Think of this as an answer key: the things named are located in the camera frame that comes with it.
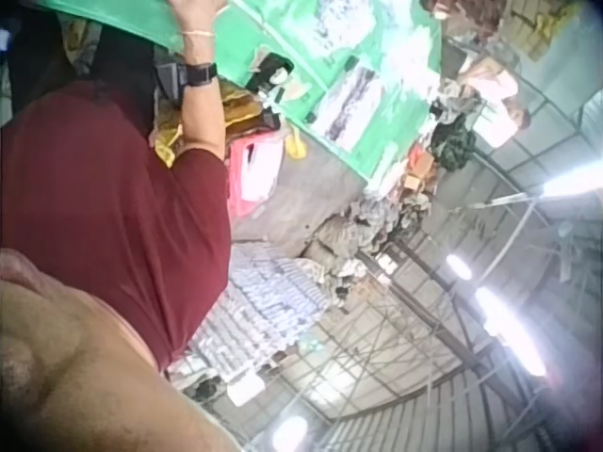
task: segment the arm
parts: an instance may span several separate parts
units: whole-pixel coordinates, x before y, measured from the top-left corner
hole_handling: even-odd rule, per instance
[[[466,84],[472,78],[494,79],[503,71],[504,68],[495,59],[488,56],[459,75],[459,83]]]
[[[211,32],[217,4],[214,0],[169,0],[184,33]],[[185,61],[198,65],[214,61],[212,36],[184,35]],[[184,146],[180,153],[201,149],[223,160],[226,130],[218,80],[204,87],[186,87],[182,107]]]

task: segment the roof beam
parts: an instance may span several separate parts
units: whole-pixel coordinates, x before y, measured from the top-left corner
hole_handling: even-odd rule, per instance
[[[366,254],[359,252],[357,255],[365,266],[367,266],[369,272],[374,276],[382,274],[383,271],[377,263],[375,263]],[[433,317],[433,315],[423,306],[413,295],[404,289],[400,284],[392,281],[388,287],[389,291],[397,299],[406,305],[410,311],[416,315],[425,325],[427,325],[432,331],[433,335],[438,338],[449,350],[456,355],[463,363],[470,367],[479,378],[483,378],[490,372],[486,365],[484,365],[480,359],[467,348],[448,328],[441,324],[440,320]],[[502,382],[497,375],[492,375],[485,381],[485,384],[503,400],[507,405],[513,408],[516,412],[522,412],[526,406],[524,403],[509,389],[509,387]]]

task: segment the maroon shirt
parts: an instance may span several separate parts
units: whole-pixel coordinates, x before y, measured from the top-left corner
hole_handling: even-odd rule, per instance
[[[2,130],[2,247],[103,299],[164,369],[225,288],[227,171],[213,154],[171,169],[120,93],[77,82]]]

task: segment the stack of boxes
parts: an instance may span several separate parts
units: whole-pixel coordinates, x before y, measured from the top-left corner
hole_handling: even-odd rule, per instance
[[[548,51],[555,35],[579,11],[579,4],[563,0],[509,0],[500,34],[532,61]]]

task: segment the cardboard box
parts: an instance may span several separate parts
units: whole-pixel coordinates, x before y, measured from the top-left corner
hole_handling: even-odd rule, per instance
[[[433,155],[430,153],[423,153],[410,168],[409,173],[416,178],[423,180],[425,179],[433,167]]]

